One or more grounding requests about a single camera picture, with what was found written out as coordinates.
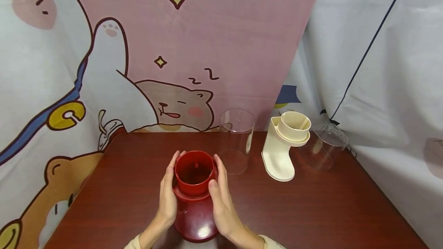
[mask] fabric backdrop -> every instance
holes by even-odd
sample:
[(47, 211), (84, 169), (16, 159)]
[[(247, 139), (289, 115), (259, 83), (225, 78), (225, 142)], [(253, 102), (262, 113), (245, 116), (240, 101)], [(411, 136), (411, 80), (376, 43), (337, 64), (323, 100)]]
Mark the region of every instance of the fabric backdrop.
[(442, 34), (443, 0), (317, 0), (294, 63), (432, 249), (443, 248)]
[(119, 133), (263, 130), (314, 1), (0, 0), (0, 248), (42, 248)]

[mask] wooden table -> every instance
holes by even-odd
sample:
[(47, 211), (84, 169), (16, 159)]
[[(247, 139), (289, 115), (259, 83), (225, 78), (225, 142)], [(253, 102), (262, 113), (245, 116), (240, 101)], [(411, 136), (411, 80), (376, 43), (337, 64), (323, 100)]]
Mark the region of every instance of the wooden table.
[[(294, 248), (427, 248), (378, 186), (345, 152), (332, 170), (313, 171), (291, 149), (295, 178), (271, 179), (253, 137), (245, 173), (229, 176), (243, 223)], [(125, 133), (110, 145), (61, 221), (47, 249), (123, 248), (154, 217), (160, 180), (176, 150), (218, 151), (218, 133)], [(222, 237), (181, 240), (173, 227), (155, 248), (235, 248)]]

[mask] beige sleeve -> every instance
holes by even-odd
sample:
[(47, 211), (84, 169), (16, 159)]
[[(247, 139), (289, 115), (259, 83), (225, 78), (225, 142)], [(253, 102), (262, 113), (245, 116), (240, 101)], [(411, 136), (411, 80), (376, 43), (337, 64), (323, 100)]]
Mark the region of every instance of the beige sleeve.
[(139, 242), (139, 236), (137, 235), (133, 240), (131, 240), (128, 245), (125, 246), (123, 249), (141, 249), (140, 248), (140, 242)]
[(260, 235), (265, 240), (265, 249), (286, 249), (285, 247), (281, 246), (279, 243), (271, 240), (267, 236)]

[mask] person's right hand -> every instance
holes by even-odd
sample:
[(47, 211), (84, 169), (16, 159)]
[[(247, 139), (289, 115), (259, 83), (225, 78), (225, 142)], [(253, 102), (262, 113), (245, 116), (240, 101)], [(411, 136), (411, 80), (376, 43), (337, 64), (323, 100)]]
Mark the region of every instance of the person's right hand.
[(225, 166), (217, 154), (214, 155), (214, 159), (218, 168), (218, 181), (210, 180), (209, 193), (212, 197), (214, 221), (218, 231), (239, 248), (263, 249), (265, 241), (240, 221), (229, 194)]
[(218, 168), (218, 183), (215, 180), (209, 182), (209, 193), (214, 205), (214, 220), (220, 234), (229, 239), (234, 232), (241, 230), (244, 226), (235, 212), (229, 194), (225, 166), (217, 154), (214, 155), (214, 159)]

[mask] white curtain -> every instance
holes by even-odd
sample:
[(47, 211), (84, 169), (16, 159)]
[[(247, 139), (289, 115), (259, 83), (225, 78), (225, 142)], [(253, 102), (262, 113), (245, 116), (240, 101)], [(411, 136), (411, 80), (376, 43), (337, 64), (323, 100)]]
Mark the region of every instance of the white curtain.
[(443, 248), (442, 37), (443, 0), (317, 0), (288, 76), (430, 248)]

